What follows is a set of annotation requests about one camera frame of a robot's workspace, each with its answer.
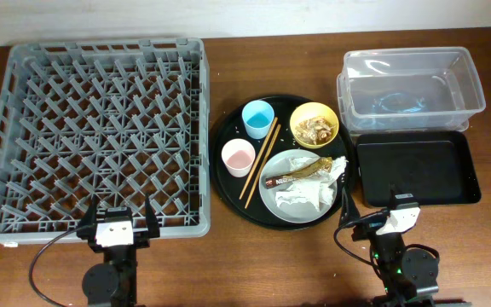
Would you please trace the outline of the wooden chopstick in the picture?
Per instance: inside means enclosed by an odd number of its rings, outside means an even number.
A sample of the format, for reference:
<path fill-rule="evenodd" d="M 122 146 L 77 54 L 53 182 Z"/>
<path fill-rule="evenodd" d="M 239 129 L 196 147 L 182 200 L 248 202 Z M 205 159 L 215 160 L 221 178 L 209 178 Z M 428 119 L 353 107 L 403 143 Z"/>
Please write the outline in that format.
<path fill-rule="evenodd" d="M 252 168 L 251 168 L 251 170 L 250 170 L 250 173 L 249 173 L 249 175 L 248 175 L 248 177 L 247 177 L 247 179 L 246 179 L 246 181 L 245 181 L 245 185 L 244 185 L 244 187 L 242 188 L 242 191 L 241 191 L 241 193 L 240 193 L 239 200 L 241 200 L 241 199 L 242 199 L 242 197 L 244 196 L 244 194 L 245 194 L 245 192 L 246 192 L 246 188 L 248 187 L 249 182 L 251 181 L 251 178 L 253 177 L 253 172 L 254 172 L 254 170 L 256 170 L 256 168 L 257 168 L 257 165 L 258 165 L 258 163 L 259 163 L 259 161 L 260 161 L 260 159 L 261 159 L 261 156 L 262 156 L 262 154 L 263 154 L 264 149 L 267 147 L 267 144 L 268 144 L 268 142 L 269 142 L 269 138 L 270 138 L 270 136 L 271 136 L 271 134 L 272 134 L 272 132 L 273 132 L 273 130 L 274 130 L 274 128 L 275 128 L 275 126 L 276 126 L 277 121 L 278 121 L 278 117 L 274 117 L 274 120 L 273 120 L 273 122 L 272 122 L 272 125 L 271 125 L 271 126 L 270 126 L 270 128 L 269 128 L 269 132 L 268 132 L 268 134 L 266 135 L 266 137 L 265 137 L 265 139 L 264 139 L 264 141 L 263 141 L 263 145 L 261 146 L 261 148 L 260 148 L 259 152 L 257 153 L 257 157 L 256 157 L 256 158 L 255 158 L 255 160 L 254 160 L 254 163 L 253 163 L 253 165 L 252 165 Z"/>
<path fill-rule="evenodd" d="M 279 135 L 279 132 L 280 132 L 280 129 L 281 129 L 281 124 L 277 124 L 276 128 L 275 128 L 275 132 L 271 135 L 271 138 L 270 138 L 270 142 L 269 142 L 269 145 L 267 146 L 268 148 L 266 149 L 266 152 L 264 153 L 264 156 L 263 156 L 263 162 L 262 164 L 260 164 L 260 170 L 257 172 L 256 174 L 256 177 L 255 177 L 255 180 L 251 186 L 251 191 L 248 195 L 248 198 L 245 202 L 245 209 L 247 210 L 248 207 L 249 207 L 249 204 L 251 202 L 251 199 L 252 199 L 252 196 L 255 194 L 256 192 L 256 189 L 257 189 L 257 185 L 259 183 L 259 180 L 260 180 L 260 177 L 261 177 L 261 173 L 262 173 L 262 170 L 263 170 L 263 167 L 266 165 L 266 163 L 268 162 L 268 159 L 269 159 L 269 155 L 271 154 L 272 152 L 272 149 L 274 147 L 274 144 L 276 142 L 276 139 Z"/>

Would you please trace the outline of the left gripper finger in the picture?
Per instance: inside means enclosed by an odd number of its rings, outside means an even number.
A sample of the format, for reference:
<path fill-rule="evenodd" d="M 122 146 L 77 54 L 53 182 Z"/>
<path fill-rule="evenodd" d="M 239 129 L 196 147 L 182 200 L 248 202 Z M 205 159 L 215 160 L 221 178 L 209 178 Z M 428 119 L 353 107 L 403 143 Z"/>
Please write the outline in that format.
<path fill-rule="evenodd" d="M 86 213 L 84 216 L 81 218 L 78 228 L 79 229 L 85 229 L 88 227 L 91 227 L 96 220 L 96 211 L 97 211 L 97 206 L 98 206 L 99 200 L 97 199 L 96 196 L 91 197 L 91 204 L 89 205 Z"/>
<path fill-rule="evenodd" d="M 155 210 L 150 204 L 150 194 L 146 195 L 145 199 L 145 222 L 147 225 L 147 234 L 150 239 L 160 237 L 159 221 L 156 217 Z"/>

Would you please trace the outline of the pink cup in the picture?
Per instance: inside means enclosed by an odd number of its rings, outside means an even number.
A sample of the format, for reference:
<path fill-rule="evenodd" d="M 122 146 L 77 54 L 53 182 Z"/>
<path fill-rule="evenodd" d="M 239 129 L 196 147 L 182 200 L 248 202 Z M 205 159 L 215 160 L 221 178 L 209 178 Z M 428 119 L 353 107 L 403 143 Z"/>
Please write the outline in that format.
<path fill-rule="evenodd" d="M 235 138 L 224 144 L 221 158 L 233 177 L 245 177 L 252 168 L 256 151 L 247 140 Z"/>

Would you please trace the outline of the yellow bowl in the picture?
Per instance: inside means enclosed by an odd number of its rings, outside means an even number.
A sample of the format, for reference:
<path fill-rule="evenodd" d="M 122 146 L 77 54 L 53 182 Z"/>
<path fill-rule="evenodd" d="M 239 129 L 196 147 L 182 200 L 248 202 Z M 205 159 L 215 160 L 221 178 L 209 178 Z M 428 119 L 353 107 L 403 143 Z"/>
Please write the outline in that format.
<path fill-rule="evenodd" d="M 296 136 L 296 125 L 306 119 L 311 119 L 317 116 L 323 116 L 331 125 L 334 125 L 332 138 L 328 142 L 322 143 L 320 145 L 310 145 L 308 143 L 302 142 Z M 299 107 L 297 107 L 290 117 L 289 125 L 295 141 L 302 147 L 308 149 L 318 149 L 326 146 L 336 138 L 339 131 L 339 119 L 336 113 L 329 106 L 313 101 L 303 103 Z"/>

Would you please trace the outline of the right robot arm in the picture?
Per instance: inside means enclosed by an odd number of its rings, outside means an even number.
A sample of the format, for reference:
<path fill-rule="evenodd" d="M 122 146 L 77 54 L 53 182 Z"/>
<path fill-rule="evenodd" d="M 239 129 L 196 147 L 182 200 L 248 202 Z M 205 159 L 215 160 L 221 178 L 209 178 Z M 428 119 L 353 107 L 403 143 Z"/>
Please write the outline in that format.
<path fill-rule="evenodd" d="M 347 255 L 370 266 L 383 282 L 384 294 L 373 298 L 371 306 L 471 306 L 460 299 L 435 300 L 439 292 L 437 277 L 440 254 L 429 246 L 407 245 L 402 235 L 411 230 L 419 218 L 420 206 L 412 194 L 390 188 L 390 205 L 360 216 L 351 194 L 342 190 L 342 212 L 333 239 Z M 353 241 L 370 242 L 369 258 L 350 251 L 339 241 L 338 234 L 353 229 Z"/>

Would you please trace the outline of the grey plate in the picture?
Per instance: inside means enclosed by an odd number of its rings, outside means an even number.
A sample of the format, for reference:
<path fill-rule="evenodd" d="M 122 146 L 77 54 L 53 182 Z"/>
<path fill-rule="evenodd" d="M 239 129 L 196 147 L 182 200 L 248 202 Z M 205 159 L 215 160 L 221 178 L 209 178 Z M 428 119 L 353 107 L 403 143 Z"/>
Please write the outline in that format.
<path fill-rule="evenodd" d="M 263 167 L 261 178 L 258 183 L 259 194 L 261 195 L 261 199 L 265 206 L 279 219 L 294 224 L 309 223 L 321 218 L 324 214 L 328 213 L 330 209 L 336 206 L 335 201 L 337 200 L 338 193 L 333 203 L 330 206 L 322 205 L 320 211 L 317 211 L 313 205 L 301 203 L 296 205 L 283 205 L 279 208 L 275 203 L 275 193 L 287 189 L 291 183 L 285 183 L 275 188 L 265 187 L 265 180 L 267 177 L 290 173 L 291 171 L 312 164 L 318 160 L 318 158 L 320 158 L 318 154 L 307 150 L 289 149 L 270 158 Z M 338 181 L 343 177 L 344 174 L 337 180 L 337 192 Z"/>

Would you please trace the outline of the brown coffee stick wrapper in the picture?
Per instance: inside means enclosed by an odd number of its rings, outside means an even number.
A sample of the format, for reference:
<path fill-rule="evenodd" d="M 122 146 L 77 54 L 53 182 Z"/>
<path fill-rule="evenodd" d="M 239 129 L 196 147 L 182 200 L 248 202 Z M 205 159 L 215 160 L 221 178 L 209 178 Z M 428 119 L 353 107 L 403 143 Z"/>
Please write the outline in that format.
<path fill-rule="evenodd" d="M 299 179 L 311 177 L 319 171 L 330 171 L 332 169 L 332 158 L 318 158 L 310 165 L 306 165 L 301 169 L 291 171 L 287 174 L 282 174 L 273 177 L 267 177 L 265 180 L 266 188 L 275 188 L 285 183 L 293 182 Z"/>

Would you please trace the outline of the food scraps nutshells and rice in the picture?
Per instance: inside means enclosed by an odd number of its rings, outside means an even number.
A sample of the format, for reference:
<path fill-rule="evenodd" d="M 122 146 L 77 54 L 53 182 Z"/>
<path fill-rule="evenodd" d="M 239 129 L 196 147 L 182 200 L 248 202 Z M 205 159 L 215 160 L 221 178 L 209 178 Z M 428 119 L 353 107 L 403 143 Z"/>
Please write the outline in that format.
<path fill-rule="evenodd" d="M 320 145 L 332 138 L 334 125 L 323 116 L 306 119 L 296 125 L 296 136 L 302 142 L 310 145 Z"/>

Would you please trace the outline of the light blue cup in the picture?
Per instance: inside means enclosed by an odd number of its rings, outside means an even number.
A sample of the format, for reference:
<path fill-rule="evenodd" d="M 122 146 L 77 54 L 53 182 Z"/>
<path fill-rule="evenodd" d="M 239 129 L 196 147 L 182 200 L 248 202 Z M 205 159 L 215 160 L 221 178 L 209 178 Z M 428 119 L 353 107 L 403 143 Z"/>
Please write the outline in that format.
<path fill-rule="evenodd" d="M 246 103 L 241 113 L 246 134 L 253 139 L 264 138 L 274 120 L 274 109 L 263 100 L 254 100 Z"/>

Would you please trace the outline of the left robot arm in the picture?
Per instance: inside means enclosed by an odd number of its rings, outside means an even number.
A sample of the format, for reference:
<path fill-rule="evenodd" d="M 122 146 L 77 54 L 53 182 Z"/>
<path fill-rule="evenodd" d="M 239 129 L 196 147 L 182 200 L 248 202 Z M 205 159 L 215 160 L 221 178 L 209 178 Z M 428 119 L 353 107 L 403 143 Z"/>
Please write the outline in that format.
<path fill-rule="evenodd" d="M 89 207 L 78 225 L 77 237 L 103 262 L 84 275 L 82 289 L 89 306 L 135 306 L 137 304 L 136 251 L 150 247 L 160 237 L 155 210 L 145 201 L 147 228 L 135 231 L 129 207 Z"/>

